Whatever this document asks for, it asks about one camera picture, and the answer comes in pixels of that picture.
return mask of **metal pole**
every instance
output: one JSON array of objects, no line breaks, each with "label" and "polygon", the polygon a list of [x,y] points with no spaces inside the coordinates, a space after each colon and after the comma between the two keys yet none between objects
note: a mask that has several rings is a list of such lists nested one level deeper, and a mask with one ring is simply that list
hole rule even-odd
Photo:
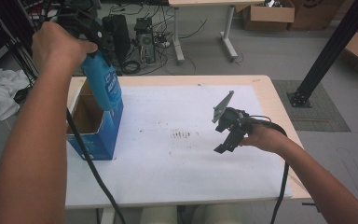
[{"label": "metal pole", "polygon": [[307,103],[312,92],[357,31],[358,0],[355,0],[296,92],[288,93],[293,107],[302,107]]}]

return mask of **desk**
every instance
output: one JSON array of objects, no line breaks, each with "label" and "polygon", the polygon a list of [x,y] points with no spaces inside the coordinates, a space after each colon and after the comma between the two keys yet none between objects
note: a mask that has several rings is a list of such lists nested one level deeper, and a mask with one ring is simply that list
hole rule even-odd
[{"label": "desk", "polygon": [[170,6],[174,7],[174,30],[173,30],[173,46],[176,53],[177,63],[181,64],[185,57],[182,52],[182,47],[179,42],[179,7],[201,7],[201,6],[212,6],[212,5],[229,5],[227,11],[227,23],[224,32],[220,32],[222,36],[223,44],[226,46],[228,53],[230,55],[230,61],[234,62],[238,58],[238,54],[235,51],[234,47],[230,40],[228,39],[229,30],[231,27],[232,16],[234,14],[234,5],[239,4],[253,4],[253,3],[262,3],[260,0],[170,0]]},{"label": "desk", "polygon": [[[71,88],[68,94],[68,105],[74,100],[76,91],[79,87],[84,83],[85,78],[83,77],[74,77],[71,82]],[[202,85],[219,85],[219,86],[233,86],[233,85],[248,85],[252,86],[255,90],[255,95],[257,96],[258,102],[260,104],[261,110],[264,115],[270,117],[274,122],[280,124],[287,132],[288,136],[301,145],[299,138],[296,134],[296,131],[288,118],[281,100],[277,92],[275,91],[269,77],[266,76],[192,76],[192,77],[173,77],[173,76],[161,76],[161,77],[120,77],[119,78],[120,85],[122,87],[139,87],[139,86],[197,86],[199,84]],[[71,188],[74,184],[88,184],[85,183],[95,182],[93,180],[92,175],[90,175],[90,169],[85,162],[83,162],[75,151],[71,148],[68,148],[68,192],[67,195],[71,196]],[[111,161],[98,161],[96,162],[97,169],[103,170],[106,166],[109,166]],[[297,178],[296,174],[293,171],[289,172],[288,185],[291,187],[293,192],[292,199],[304,199],[309,198],[309,194],[302,186],[301,182]],[[98,191],[101,193],[102,191],[98,189],[98,187],[93,187],[93,189],[88,189],[91,191]],[[82,192],[78,192],[78,197],[81,195],[89,194],[88,190],[84,190]],[[153,202],[153,203],[120,203],[121,201],[118,193],[114,193],[114,196],[117,197],[117,202],[121,206],[145,206],[145,205],[153,205],[153,204],[167,204],[162,202]],[[195,200],[190,203],[199,203],[200,201]],[[241,202],[247,200],[223,200],[220,202]],[[90,204],[74,204],[71,202],[67,202],[67,208],[91,208],[91,207],[108,207],[110,206],[107,199],[104,199],[97,203]]]}]

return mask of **floor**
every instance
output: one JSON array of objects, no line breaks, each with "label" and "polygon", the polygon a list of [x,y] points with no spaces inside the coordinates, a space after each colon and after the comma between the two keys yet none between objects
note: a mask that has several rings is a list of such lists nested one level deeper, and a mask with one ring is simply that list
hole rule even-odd
[{"label": "floor", "polygon": [[[108,13],[111,4],[104,3],[100,16]],[[139,7],[126,9],[136,12]],[[133,27],[136,17],[128,16],[129,27]],[[329,36],[337,27],[337,22],[325,31],[318,32],[251,32],[241,28],[238,18],[232,22],[230,39],[240,57],[230,63],[219,38],[224,29],[227,7],[188,7],[181,8],[180,34],[192,34],[205,25],[198,33],[181,39],[186,61],[177,66],[172,50],[166,53],[168,62],[164,69],[148,75],[268,75],[271,79],[302,80],[310,70]],[[161,14],[154,17],[158,22]],[[19,67],[7,56],[0,67],[17,70]],[[158,68],[148,66],[141,73]],[[326,167],[358,198],[358,74],[345,63],[337,60],[324,77],[322,84],[333,100],[338,111],[351,129],[349,133],[297,132],[304,148],[320,164]],[[14,124],[16,116],[0,121],[0,154]],[[313,206],[303,206],[306,201],[285,201],[282,203],[276,223],[325,223]],[[268,223],[274,202],[244,203],[241,205],[243,219],[248,223]],[[190,223],[195,206],[187,206],[183,213],[185,223]],[[127,223],[139,223],[141,208],[123,208]],[[95,210],[68,210],[66,222],[95,223]]]}]

